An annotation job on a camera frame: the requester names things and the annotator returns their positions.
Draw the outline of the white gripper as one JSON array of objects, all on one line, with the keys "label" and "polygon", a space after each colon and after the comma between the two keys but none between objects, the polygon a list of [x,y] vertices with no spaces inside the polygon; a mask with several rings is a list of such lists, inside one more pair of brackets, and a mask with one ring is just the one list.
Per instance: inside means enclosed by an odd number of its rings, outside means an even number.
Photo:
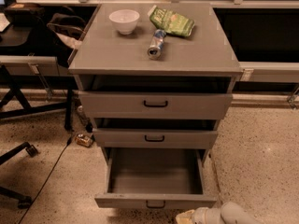
[{"label": "white gripper", "polygon": [[200,207],[176,215],[177,224],[222,224],[221,210]]}]

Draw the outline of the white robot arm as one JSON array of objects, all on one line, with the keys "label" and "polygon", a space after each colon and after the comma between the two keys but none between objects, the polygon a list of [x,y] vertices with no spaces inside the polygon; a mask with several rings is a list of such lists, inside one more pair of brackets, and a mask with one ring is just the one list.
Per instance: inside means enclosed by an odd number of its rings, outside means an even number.
[{"label": "white robot arm", "polygon": [[220,208],[199,207],[176,216],[177,224],[262,224],[237,203],[227,202]]}]

